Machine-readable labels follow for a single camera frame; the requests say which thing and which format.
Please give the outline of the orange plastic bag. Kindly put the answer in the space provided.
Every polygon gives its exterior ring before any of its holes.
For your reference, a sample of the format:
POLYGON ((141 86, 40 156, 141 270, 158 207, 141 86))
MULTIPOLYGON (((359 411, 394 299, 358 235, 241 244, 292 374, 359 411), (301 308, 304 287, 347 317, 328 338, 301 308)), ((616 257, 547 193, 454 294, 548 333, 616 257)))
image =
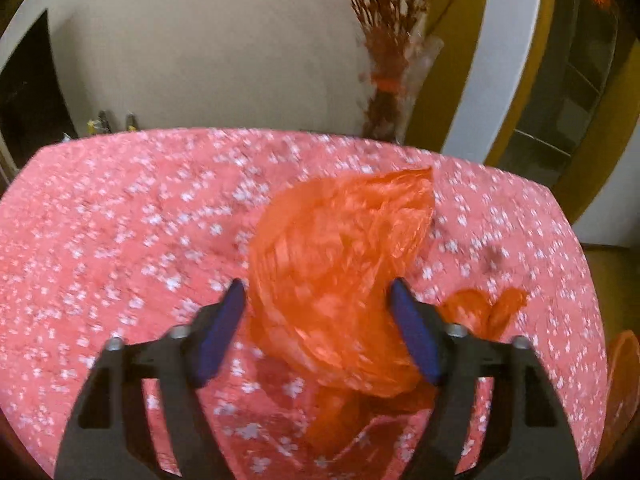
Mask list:
POLYGON ((497 299, 480 289, 461 289, 436 310, 449 324, 460 324, 478 338, 498 341, 515 315, 527 304, 527 292, 507 288, 497 299))
POLYGON ((248 250, 250 336, 330 388, 392 398, 420 380, 390 311, 435 211, 430 168, 300 182, 274 196, 248 250))

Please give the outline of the orange lined trash basket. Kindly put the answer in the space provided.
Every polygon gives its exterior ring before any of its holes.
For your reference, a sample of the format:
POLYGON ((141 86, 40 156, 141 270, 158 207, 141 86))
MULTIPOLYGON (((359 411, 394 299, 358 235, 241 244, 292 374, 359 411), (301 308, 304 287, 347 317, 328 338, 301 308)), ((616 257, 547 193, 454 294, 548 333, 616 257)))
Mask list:
POLYGON ((608 345, 608 400, 598 465, 612 452, 638 406, 639 341, 633 330, 624 330, 608 345))

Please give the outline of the glass sliding door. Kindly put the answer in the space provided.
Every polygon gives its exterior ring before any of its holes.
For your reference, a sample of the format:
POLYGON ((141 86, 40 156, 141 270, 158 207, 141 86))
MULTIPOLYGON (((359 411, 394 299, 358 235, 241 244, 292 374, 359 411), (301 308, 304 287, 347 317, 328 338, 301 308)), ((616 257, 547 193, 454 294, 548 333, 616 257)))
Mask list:
POLYGON ((630 24, 616 0, 555 0, 544 56, 498 168, 555 185, 631 43, 630 24))

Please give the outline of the red branch vase decoration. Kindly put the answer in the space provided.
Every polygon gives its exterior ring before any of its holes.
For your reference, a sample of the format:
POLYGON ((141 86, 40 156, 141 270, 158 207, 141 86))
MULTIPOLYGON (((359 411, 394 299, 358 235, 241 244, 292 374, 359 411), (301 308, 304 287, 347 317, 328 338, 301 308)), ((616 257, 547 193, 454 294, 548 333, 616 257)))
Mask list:
POLYGON ((416 98, 444 43, 426 32, 432 0, 349 0, 369 58, 362 136, 405 141, 416 98))

